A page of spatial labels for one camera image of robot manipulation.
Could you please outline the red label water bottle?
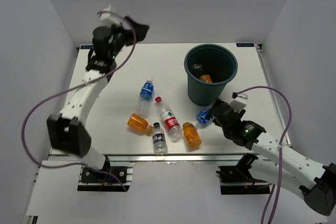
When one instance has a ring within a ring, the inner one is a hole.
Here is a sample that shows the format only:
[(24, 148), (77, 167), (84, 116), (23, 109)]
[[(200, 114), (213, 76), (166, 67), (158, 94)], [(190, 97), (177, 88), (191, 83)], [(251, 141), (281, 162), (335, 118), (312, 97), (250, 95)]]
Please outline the red label water bottle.
[(155, 98), (155, 105), (158, 115), (172, 140), (177, 141), (181, 139), (183, 137), (182, 127), (169, 105), (165, 103), (161, 97)]

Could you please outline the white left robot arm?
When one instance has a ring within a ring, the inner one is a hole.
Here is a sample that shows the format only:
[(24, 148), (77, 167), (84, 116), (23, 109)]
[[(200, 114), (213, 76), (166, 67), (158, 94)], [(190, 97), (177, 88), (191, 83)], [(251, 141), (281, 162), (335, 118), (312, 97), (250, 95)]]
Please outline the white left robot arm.
[(93, 30), (92, 47), (82, 79), (67, 105), (47, 119), (52, 148), (75, 156), (78, 161), (93, 168), (93, 176), (101, 182), (110, 178), (108, 158), (92, 147), (91, 136), (85, 128), (87, 117), (101, 91), (107, 86), (112, 71), (116, 70), (116, 56), (125, 46), (133, 46), (145, 39), (149, 25), (124, 18), (131, 28), (108, 20)]

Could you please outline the dark green plastic bin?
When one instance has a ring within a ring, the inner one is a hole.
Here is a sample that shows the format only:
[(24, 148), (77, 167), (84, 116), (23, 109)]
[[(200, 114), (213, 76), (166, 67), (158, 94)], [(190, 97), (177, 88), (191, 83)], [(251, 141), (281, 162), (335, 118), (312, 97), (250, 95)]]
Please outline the dark green plastic bin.
[[(201, 63), (202, 72), (190, 71), (192, 64)], [(202, 44), (192, 48), (185, 56), (184, 69), (187, 74), (187, 94), (198, 106), (208, 106), (217, 99), (225, 86), (238, 72), (236, 57), (228, 49), (216, 44)], [(208, 74), (212, 83), (199, 79)]]

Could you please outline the small blue label bottle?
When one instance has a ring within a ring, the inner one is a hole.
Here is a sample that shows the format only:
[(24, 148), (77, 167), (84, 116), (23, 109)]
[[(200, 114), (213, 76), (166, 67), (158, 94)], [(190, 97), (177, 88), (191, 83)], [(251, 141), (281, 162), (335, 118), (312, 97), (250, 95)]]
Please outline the small blue label bottle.
[(203, 70), (204, 70), (204, 67), (201, 63), (192, 64), (190, 67), (190, 71), (194, 71), (194, 72), (202, 72)]

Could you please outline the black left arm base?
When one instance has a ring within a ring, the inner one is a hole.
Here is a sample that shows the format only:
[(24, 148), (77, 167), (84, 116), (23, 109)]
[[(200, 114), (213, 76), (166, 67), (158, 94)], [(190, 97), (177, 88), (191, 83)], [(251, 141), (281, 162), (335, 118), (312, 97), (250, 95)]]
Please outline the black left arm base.
[(111, 162), (110, 173), (96, 173), (87, 167), (80, 172), (77, 191), (127, 192), (130, 188), (134, 163)]

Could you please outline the pepsi bottle black cap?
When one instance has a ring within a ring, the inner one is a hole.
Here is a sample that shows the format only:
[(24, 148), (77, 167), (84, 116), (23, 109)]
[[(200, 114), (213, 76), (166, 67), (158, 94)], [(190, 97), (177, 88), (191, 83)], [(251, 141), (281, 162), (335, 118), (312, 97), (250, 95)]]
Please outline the pepsi bottle black cap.
[(168, 152), (168, 147), (165, 140), (165, 134), (159, 122), (153, 124), (152, 131), (153, 151), (155, 155), (165, 155)]

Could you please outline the aluminium table front rail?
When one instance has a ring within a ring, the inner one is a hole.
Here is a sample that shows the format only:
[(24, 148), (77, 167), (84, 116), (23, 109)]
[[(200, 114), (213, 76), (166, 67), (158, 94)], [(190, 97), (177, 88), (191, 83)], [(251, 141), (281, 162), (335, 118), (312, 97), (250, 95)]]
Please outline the aluminium table front rail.
[(243, 154), (211, 154), (211, 155), (109, 155), (111, 163), (136, 162), (237, 162)]

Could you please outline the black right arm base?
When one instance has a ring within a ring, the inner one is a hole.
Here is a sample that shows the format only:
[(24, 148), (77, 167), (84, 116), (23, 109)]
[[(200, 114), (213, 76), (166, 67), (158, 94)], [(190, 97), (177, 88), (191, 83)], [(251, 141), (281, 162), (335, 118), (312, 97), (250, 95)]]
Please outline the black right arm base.
[(250, 169), (260, 159), (254, 154), (245, 154), (236, 165), (219, 166), (216, 171), (220, 182), (221, 195), (266, 195), (270, 184), (252, 177)]

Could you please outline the blue sticker left corner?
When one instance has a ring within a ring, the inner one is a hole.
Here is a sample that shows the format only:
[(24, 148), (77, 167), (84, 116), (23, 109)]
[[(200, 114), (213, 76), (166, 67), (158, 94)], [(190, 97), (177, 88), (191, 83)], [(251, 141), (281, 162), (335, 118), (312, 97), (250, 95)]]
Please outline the blue sticker left corner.
[(81, 45), (80, 50), (87, 50), (87, 49), (92, 49), (93, 45)]

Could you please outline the tall blue label water bottle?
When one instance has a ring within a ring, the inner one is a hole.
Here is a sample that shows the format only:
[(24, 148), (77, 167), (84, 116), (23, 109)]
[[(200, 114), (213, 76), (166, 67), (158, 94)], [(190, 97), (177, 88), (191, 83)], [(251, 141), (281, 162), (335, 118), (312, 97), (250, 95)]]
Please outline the tall blue label water bottle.
[(149, 115), (150, 104), (154, 93), (154, 83), (152, 78), (148, 78), (142, 86), (139, 94), (137, 114), (142, 117)]

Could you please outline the orange juice bottle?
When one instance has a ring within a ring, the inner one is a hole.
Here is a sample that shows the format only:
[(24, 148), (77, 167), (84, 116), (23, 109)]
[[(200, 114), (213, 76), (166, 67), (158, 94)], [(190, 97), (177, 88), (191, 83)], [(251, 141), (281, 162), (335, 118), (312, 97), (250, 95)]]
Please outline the orange juice bottle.
[(151, 126), (146, 119), (135, 113), (130, 116), (127, 125), (142, 134), (151, 134), (153, 131), (153, 126)]
[(208, 74), (204, 74), (204, 75), (200, 76), (199, 79), (201, 81), (204, 81), (204, 82), (207, 82), (207, 83), (212, 83), (212, 79), (211, 79), (210, 75), (208, 75)]
[(186, 122), (182, 125), (183, 135), (186, 139), (187, 145), (190, 149), (199, 148), (202, 143), (202, 140), (196, 130), (196, 128), (189, 122)]

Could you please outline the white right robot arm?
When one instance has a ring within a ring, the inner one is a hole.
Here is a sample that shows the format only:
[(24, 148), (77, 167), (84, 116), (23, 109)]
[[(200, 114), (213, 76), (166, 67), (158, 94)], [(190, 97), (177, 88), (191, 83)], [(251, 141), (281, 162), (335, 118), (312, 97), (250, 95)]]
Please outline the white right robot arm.
[(245, 110), (237, 110), (231, 103), (216, 99), (209, 112), (228, 140), (250, 151), (237, 164), (241, 180), (257, 178), (278, 185), (315, 212), (331, 215), (335, 207), (334, 163), (324, 165), (281, 145), (262, 126), (242, 120)]

